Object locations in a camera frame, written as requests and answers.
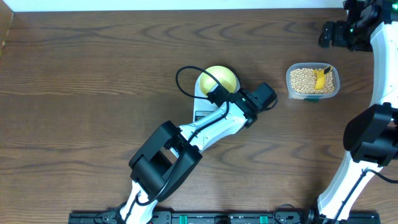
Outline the yellow plastic scoop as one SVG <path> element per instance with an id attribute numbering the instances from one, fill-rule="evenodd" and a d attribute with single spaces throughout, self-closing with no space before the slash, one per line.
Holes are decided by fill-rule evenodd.
<path id="1" fill-rule="evenodd" d="M 326 74 L 332 71 L 332 66 L 328 66 L 323 69 L 314 69 L 313 73 L 315 74 L 317 80 L 315 84 L 315 89 L 316 90 L 321 90 L 325 86 L 326 82 Z"/>

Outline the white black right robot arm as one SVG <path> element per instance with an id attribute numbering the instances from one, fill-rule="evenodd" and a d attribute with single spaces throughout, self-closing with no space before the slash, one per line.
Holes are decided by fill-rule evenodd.
<path id="1" fill-rule="evenodd" d="M 347 0 L 343 8 L 347 19 L 325 22 L 318 44 L 373 53 L 373 94 L 369 108 L 347 124 L 343 161 L 306 223 L 347 223 L 366 184 L 397 159 L 397 1 Z"/>

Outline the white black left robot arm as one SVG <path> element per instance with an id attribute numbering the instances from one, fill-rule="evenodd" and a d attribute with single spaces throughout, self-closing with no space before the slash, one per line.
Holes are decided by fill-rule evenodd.
<path id="1" fill-rule="evenodd" d="M 171 196 L 218 140 L 248 128 L 267 107 L 264 91 L 230 93 L 216 86 L 204 97 L 216 110 L 190 124 L 161 124 L 129 161 L 132 190 L 118 208 L 118 223 L 149 223 L 157 203 Z"/>

